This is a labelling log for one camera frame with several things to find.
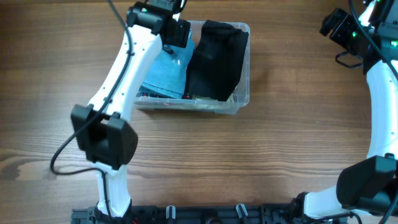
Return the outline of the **blue denim cloth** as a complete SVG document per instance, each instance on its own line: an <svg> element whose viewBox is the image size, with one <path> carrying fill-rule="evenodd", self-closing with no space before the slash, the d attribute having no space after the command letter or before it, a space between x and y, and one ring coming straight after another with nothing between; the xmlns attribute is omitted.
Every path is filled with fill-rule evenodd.
<svg viewBox="0 0 398 224"><path fill-rule="evenodd" d="M189 38L185 48L171 46L174 51L172 55L161 50L141 87L170 98L181 99L185 93L186 71L194 48L195 43Z"/></svg>

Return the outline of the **black cloth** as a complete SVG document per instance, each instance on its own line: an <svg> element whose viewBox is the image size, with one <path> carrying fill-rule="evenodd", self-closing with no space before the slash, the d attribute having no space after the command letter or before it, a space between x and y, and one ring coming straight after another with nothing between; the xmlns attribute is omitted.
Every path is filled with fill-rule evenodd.
<svg viewBox="0 0 398 224"><path fill-rule="evenodd" d="M231 24L207 20L187 67L185 91L227 101L241 79L248 38Z"/></svg>

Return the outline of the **plaid cloth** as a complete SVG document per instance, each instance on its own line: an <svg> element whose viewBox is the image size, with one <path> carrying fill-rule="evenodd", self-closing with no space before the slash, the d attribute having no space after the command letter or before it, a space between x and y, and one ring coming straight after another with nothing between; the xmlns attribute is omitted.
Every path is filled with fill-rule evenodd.
<svg viewBox="0 0 398 224"><path fill-rule="evenodd" d="M154 91L146 89L144 87L140 87L136 96L137 97L151 97L151 98L170 98L169 96L162 95L160 93L154 92ZM182 96L182 99L183 100L192 100L193 96L186 93Z"/></svg>

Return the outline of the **cream cloth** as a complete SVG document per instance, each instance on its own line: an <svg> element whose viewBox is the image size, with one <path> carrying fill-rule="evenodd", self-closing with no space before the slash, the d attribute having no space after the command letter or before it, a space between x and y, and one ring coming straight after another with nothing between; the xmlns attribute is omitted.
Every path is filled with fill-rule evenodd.
<svg viewBox="0 0 398 224"><path fill-rule="evenodd" d="M212 99L210 97L198 96L198 95L193 95L192 99L198 100L198 101L206 101L206 104L208 104L209 101L218 101L218 100ZM230 95L229 98L225 101L225 103L234 103L233 95Z"/></svg>

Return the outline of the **clear plastic storage container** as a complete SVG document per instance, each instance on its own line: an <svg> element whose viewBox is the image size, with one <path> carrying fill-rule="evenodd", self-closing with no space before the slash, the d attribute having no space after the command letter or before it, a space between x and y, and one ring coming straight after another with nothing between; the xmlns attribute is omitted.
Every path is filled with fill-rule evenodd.
<svg viewBox="0 0 398 224"><path fill-rule="evenodd" d="M205 111L217 114L236 114L250 100L250 48L248 40L244 53L241 78L228 101L185 100L171 98L153 98L140 96L135 99L138 110L189 110Z"/></svg>

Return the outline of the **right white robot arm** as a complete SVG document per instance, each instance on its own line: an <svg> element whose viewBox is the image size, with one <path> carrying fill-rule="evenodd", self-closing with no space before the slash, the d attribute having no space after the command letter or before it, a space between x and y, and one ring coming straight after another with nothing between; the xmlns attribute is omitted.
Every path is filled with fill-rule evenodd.
<svg viewBox="0 0 398 224"><path fill-rule="evenodd" d="M336 8L320 33L360 58L371 96L371 142L366 159L345 168L335 186L303 192L290 203L290 223L333 223L361 214L397 216L397 1L364 1L357 15Z"/></svg>

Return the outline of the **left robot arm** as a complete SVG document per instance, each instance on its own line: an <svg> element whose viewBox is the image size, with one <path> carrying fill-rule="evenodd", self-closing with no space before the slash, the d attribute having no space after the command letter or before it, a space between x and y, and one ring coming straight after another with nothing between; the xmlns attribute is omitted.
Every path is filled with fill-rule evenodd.
<svg viewBox="0 0 398 224"><path fill-rule="evenodd" d="M76 140L98 178L99 200L89 219L132 222L127 164L138 136L129 124L134 99L150 66L165 45L186 47L190 23L179 18L185 1L137 2L121 25L123 44L104 83L87 106L75 105L71 120Z"/></svg>

